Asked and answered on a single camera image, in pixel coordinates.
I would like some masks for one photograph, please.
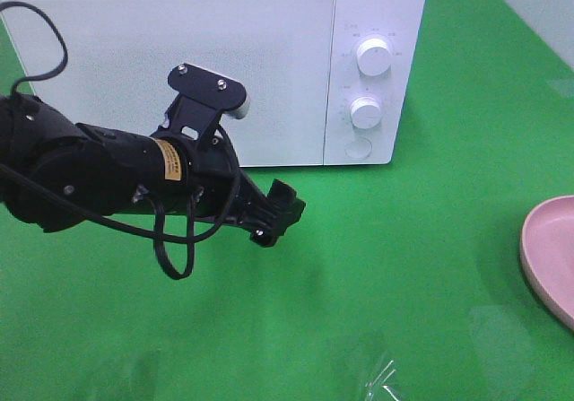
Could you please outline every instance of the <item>microwave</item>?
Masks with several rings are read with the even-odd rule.
[[[243,83],[246,117],[223,116],[242,166],[388,163],[424,0],[22,0],[69,51],[34,92],[74,122],[149,135],[188,63]],[[62,56],[23,8],[3,12],[26,74]]]

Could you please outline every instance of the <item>pink bowl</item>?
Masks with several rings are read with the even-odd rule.
[[[574,196],[555,197],[530,212],[522,228],[520,256],[538,296],[574,330]]]

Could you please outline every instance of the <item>screw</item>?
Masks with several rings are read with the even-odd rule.
[[[71,184],[68,184],[67,186],[64,187],[63,191],[64,191],[64,195],[70,196],[75,191],[75,187],[72,186]]]

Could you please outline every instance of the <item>white knob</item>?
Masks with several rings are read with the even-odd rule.
[[[373,98],[359,98],[351,104],[351,121],[359,129],[371,129],[382,117],[382,109]]]
[[[357,64],[368,76],[383,74],[391,66],[391,47],[382,38],[371,38],[357,48]]]

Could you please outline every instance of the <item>green surface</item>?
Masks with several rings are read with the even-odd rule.
[[[354,401],[390,359],[404,399],[573,399],[574,338],[518,260],[527,212],[574,192],[549,85],[573,75],[501,0],[427,0],[393,162],[249,170],[303,218],[271,249],[224,228],[183,282],[147,240],[3,209],[0,399]]]

